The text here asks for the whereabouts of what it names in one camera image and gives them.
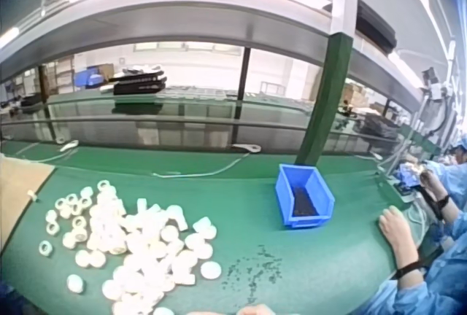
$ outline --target blue plastic bin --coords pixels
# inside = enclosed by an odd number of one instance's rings
[[[316,208],[317,215],[294,217],[293,187],[304,187]],[[327,222],[333,215],[334,196],[316,167],[279,165],[276,182],[277,200],[284,225],[292,228],[311,228]]]

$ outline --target green workbench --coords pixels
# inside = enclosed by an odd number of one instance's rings
[[[4,141],[9,156],[29,143]],[[17,155],[41,160],[57,155],[58,146],[38,144]],[[53,175],[19,221],[2,255],[2,278],[53,314],[110,314],[112,302],[101,292],[122,256],[108,256],[102,269],[82,269],[76,250],[61,244],[69,222],[61,222],[56,237],[45,232],[45,214],[55,201],[84,186],[108,179],[117,188],[128,212],[136,199],[162,207],[179,204],[189,223],[208,216],[217,226],[213,260],[223,267],[216,281],[196,271],[193,287],[177,287],[162,304],[186,314],[194,310],[233,313],[247,303],[266,303],[278,313],[346,314],[368,299],[394,271],[393,256],[377,226],[377,217],[390,204],[373,174],[375,163],[355,157],[325,156],[318,167],[335,196],[332,220],[316,229],[288,230],[282,225],[274,184],[280,163],[288,155],[251,155],[218,176],[200,179],[159,179],[153,172],[209,172],[229,164],[240,153],[162,152],[79,147],[70,156],[50,162]],[[39,242],[54,246],[50,258],[41,256]],[[66,277],[84,278],[86,291],[70,293]]]

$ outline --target white cable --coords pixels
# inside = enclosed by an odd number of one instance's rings
[[[247,152],[245,153],[243,156],[241,156],[240,158],[237,158],[234,162],[230,163],[229,165],[225,166],[224,168],[221,168],[217,171],[213,171],[213,172],[210,172],[210,173],[202,173],[202,174],[173,174],[173,175],[160,175],[160,174],[157,174],[157,173],[153,173],[153,176],[156,176],[158,178],[162,178],[162,179],[171,179],[171,178],[196,178],[196,177],[200,177],[200,176],[212,176],[212,175],[216,175],[216,174],[220,174],[224,171],[227,171],[228,169],[232,168],[234,165],[236,165],[238,162],[240,162],[241,160],[243,160],[244,158],[246,158],[248,155],[250,154],[250,152]]]
[[[73,149],[72,151],[67,151],[67,152],[64,152],[60,155],[56,155],[54,157],[50,157],[50,158],[45,158],[44,160],[27,160],[28,162],[32,162],[32,163],[45,163],[45,162],[50,162],[51,160],[57,160],[59,158],[62,158],[62,157],[65,157],[67,155],[70,155],[71,153],[75,153],[76,150]]]

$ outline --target fluorescent light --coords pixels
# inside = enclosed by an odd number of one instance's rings
[[[399,55],[397,55],[395,52],[392,52],[391,54],[388,55],[387,58],[389,58],[389,61],[395,64],[398,70],[403,74],[404,77],[406,77],[411,82],[411,84],[414,87],[416,88],[424,87],[422,80],[409,67],[409,65],[407,65],[407,63],[405,63],[405,61],[399,57]]]
[[[13,27],[8,30],[3,36],[0,36],[0,49],[5,45],[10,43],[14,38],[20,35],[20,29],[18,27]]]

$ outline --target blue sleeve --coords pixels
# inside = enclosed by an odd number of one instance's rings
[[[462,305],[453,298],[430,292],[426,282],[412,288],[400,289],[395,295],[397,315],[458,314]]]
[[[459,213],[459,217],[452,224],[452,239],[457,240],[464,233],[467,233],[467,214],[463,211]]]

